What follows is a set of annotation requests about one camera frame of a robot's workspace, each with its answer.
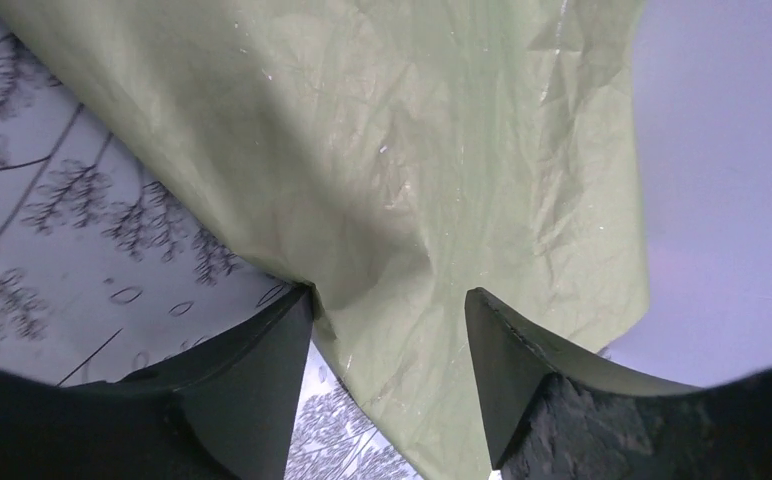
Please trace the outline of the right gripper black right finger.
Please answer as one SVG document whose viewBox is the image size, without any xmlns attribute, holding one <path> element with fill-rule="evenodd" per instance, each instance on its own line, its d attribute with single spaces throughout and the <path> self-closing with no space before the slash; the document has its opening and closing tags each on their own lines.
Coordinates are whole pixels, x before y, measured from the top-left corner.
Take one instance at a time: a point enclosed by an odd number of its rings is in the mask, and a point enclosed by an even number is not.
<svg viewBox="0 0 772 480">
<path fill-rule="evenodd" d="M 772 368 L 708 388 L 613 363 L 485 289 L 465 318 L 505 479 L 772 479 Z"/>
</svg>

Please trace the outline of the green and orange wrapping paper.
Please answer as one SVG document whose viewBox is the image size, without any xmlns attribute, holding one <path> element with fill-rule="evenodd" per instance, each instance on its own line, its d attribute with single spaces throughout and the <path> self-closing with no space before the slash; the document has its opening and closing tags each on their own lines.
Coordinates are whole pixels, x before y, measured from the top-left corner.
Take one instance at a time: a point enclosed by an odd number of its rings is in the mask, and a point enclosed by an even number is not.
<svg viewBox="0 0 772 480">
<path fill-rule="evenodd" d="M 481 286 L 597 351 L 646 312 L 639 1 L 0 1 L 235 253 L 311 283 L 316 342 L 428 479 L 490 460 Z"/>
</svg>

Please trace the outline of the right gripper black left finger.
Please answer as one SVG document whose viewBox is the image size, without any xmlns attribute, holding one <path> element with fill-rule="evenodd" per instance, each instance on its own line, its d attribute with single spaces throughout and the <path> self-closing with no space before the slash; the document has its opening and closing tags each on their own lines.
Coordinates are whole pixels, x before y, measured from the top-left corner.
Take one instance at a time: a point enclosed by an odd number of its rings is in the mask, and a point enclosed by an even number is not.
<svg viewBox="0 0 772 480">
<path fill-rule="evenodd" d="M 280 479 L 312 330 L 293 288 L 251 319 L 117 382 L 0 370 L 0 479 Z"/>
</svg>

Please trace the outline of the floral patterned table mat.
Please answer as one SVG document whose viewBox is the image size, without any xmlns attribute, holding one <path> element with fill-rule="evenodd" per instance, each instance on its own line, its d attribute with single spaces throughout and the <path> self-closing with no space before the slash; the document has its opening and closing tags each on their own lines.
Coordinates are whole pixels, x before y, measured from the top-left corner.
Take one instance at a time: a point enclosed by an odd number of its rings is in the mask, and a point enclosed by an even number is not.
<svg viewBox="0 0 772 480">
<path fill-rule="evenodd" d="M 0 20 L 0 369 L 117 381 L 289 291 L 222 245 Z"/>
</svg>

